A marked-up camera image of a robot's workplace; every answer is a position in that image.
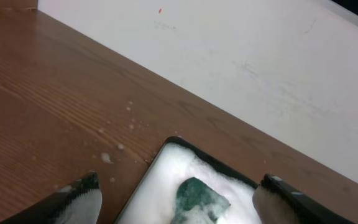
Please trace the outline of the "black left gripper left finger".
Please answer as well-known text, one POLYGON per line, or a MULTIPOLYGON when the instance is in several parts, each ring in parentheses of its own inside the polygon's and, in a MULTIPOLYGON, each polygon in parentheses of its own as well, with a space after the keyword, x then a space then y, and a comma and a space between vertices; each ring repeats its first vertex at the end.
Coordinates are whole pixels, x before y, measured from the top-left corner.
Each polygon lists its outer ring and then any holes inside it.
POLYGON ((0 224, 96 224, 101 206, 98 175, 91 171, 0 224))

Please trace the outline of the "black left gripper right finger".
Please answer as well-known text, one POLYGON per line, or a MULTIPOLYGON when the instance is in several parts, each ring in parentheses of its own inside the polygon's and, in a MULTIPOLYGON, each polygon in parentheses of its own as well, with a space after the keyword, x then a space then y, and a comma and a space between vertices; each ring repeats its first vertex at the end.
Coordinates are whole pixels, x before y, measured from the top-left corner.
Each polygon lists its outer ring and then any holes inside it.
POLYGON ((262 223, 352 224, 272 174, 264 175, 252 203, 262 223))

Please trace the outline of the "green yellow sponge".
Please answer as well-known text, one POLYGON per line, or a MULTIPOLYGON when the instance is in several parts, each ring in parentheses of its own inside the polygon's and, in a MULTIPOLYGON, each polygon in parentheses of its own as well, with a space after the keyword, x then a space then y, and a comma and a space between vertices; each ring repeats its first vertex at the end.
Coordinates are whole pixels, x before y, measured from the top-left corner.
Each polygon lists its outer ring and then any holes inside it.
POLYGON ((175 213, 170 223, 217 223, 231 206, 229 200, 196 177, 181 183, 175 199, 175 213))

